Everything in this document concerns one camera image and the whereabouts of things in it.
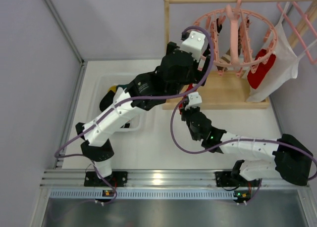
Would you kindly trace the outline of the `pink round clip hanger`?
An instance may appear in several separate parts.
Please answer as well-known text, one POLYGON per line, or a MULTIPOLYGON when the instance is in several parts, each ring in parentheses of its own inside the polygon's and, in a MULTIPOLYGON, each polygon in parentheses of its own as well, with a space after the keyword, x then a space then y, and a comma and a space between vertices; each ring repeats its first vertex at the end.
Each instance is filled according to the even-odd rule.
POLYGON ((204 29, 209 31, 213 42, 214 64, 216 65, 219 75, 223 75, 226 69, 233 68, 236 71, 236 76, 242 76, 244 67, 251 69, 255 73, 259 65, 266 64, 270 56, 273 54, 277 45, 278 36, 273 24, 262 15, 250 10, 241 8, 242 0, 237 0, 235 8, 229 4, 224 9, 211 11, 195 22, 195 26, 199 26, 204 22, 204 29), (268 29, 263 38, 263 41, 268 42, 268 46, 264 48, 264 55, 257 58, 253 57, 253 50, 251 47, 251 39, 249 37, 249 29, 251 21, 249 17, 255 17, 265 24, 268 29), (225 20, 230 21, 230 49, 229 59, 225 59, 224 55, 219 55, 219 32, 218 30, 224 24, 225 20))

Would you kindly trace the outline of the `red Christmas sock front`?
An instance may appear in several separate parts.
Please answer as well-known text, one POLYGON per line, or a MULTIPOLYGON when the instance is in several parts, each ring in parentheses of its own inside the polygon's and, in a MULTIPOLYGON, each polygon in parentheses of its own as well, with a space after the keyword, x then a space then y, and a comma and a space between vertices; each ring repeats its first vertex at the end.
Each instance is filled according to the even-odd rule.
MULTIPOLYGON (((184 92, 190 91, 191 89, 194 88, 195 85, 196 85, 196 84, 193 84, 193 83, 189 84, 188 87, 187 87, 187 89, 186 89, 184 92)), ((178 106, 179 114, 180 114, 180 115, 182 114, 182 109, 183 109, 183 108, 184 108, 183 103, 178 106)))

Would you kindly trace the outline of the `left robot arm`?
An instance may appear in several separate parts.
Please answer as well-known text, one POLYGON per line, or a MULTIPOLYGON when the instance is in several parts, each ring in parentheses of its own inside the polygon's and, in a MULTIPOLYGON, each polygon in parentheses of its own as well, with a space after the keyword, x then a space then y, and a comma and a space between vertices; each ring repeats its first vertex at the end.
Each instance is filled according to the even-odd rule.
POLYGON ((204 85, 212 67, 210 48, 178 46, 169 42, 159 66, 137 75, 127 85, 118 85, 100 102, 101 113, 88 123, 77 123, 77 134, 83 140, 82 154, 93 161, 98 179, 112 175, 114 150, 109 138, 133 118, 168 99, 185 96, 186 85, 204 85))

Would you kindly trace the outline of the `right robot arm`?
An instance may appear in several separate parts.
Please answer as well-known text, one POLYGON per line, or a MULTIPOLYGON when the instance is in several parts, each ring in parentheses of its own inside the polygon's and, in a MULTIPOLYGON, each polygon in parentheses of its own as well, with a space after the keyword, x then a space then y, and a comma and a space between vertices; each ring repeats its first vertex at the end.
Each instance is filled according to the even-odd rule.
POLYGON ((281 178, 294 185, 307 185, 313 154, 294 136, 283 134, 273 140, 248 138, 212 126, 198 107, 181 108, 180 114, 192 139, 200 141, 204 149, 237 159, 231 171, 234 179, 281 178))

